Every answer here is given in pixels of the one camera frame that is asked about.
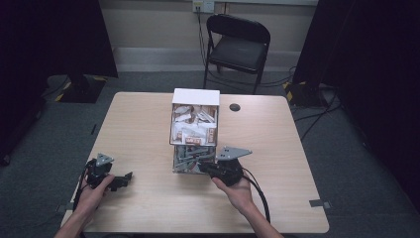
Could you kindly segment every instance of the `chair seat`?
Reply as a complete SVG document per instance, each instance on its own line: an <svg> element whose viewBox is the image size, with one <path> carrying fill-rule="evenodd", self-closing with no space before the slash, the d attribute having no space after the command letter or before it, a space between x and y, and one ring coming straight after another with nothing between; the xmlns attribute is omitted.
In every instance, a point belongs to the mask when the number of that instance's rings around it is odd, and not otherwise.
<svg viewBox="0 0 420 238"><path fill-rule="evenodd" d="M223 37L209 60L235 70L257 73L264 59L264 51L264 44Z"/></svg>

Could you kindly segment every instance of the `wooden table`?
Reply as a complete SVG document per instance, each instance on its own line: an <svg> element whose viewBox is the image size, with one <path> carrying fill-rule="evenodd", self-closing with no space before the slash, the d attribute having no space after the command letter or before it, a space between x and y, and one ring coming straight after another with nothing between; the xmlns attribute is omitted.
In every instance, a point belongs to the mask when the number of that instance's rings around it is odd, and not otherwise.
<svg viewBox="0 0 420 238"><path fill-rule="evenodd" d="M112 174L134 177L129 186L108 192L86 232L254 233L208 176L172 172L172 95L115 95L89 160L106 154L115 159ZM240 162L260 184L271 224L281 233L327 232L324 208L309 203L320 197L285 98L222 94L220 103L218 151L253 151ZM241 110L231 111L231 103ZM253 197L263 214L254 188Z"/></svg>

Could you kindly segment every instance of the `gray metal part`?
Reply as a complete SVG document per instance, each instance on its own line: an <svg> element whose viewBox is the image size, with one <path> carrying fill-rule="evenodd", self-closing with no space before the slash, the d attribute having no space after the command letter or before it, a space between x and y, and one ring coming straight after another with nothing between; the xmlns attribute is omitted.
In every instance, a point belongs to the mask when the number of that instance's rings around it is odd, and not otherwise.
<svg viewBox="0 0 420 238"><path fill-rule="evenodd" d="M247 156L253 152L247 149L224 147L216 159L219 161L231 161L242 156Z"/></svg>
<svg viewBox="0 0 420 238"><path fill-rule="evenodd" d="M98 158L96 159L96 166L100 167L100 166L106 165L108 163L111 163L113 161L114 161L114 159L112 157L109 157L107 155L98 153Z"/></svg>

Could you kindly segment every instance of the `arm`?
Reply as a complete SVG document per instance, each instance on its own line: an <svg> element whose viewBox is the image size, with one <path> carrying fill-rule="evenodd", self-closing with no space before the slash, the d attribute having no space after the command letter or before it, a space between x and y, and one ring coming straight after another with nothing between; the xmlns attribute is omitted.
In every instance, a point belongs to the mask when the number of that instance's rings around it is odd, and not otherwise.
<svg viewBox="0 0 420 238"><path fill-rule="evenodd" d="M223 190L232 205L247 218L259 238L283 237L269 224L253 202L250 183L242 178L237 184L226 186L220 179L212 178L217 187Z"/></svg>
<svg viewBox="0 0 420 238"><path fill-rule="evenodd" d="M87 182L84 179L82 183L82 187L84 187L84 189L81 193L76 209L54 237L77 237L83 230L84 226L92 219L96 207L98 207L102 197L105 195L108 184L111 183L113 179L113 175L107 176L95 189L92 189L90 186L86 186Z"/></svg>

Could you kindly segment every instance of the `human hand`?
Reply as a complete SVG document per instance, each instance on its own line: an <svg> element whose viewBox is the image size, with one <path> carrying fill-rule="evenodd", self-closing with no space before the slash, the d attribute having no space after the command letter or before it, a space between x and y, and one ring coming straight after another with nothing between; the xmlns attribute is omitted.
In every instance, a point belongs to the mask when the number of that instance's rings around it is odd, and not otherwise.
<svg viewBox="0 0 420 238"><path fill-rule="evenodd" d="M108 184L114 179L114 175L108 175L104 180L94 189L88 184L86 179L83 180L81 187L83 191L80 195L78 204L74 213L77 213L85 220L84 224L87 224L93 217L96 208L102 200L102 197L106 195L108 191Z"/></svg>
<svg viewBox="0 0 420 238"><path fill-rule="evenodd" d="M212 178L212 181L219 189L223 190L228 195L232 205L241 213L244 213L247 207L254 204L253 196L251 193L251 185L250 182L246 179L241 178L238 183L231 186L226 186L218 178Z"/></svg>

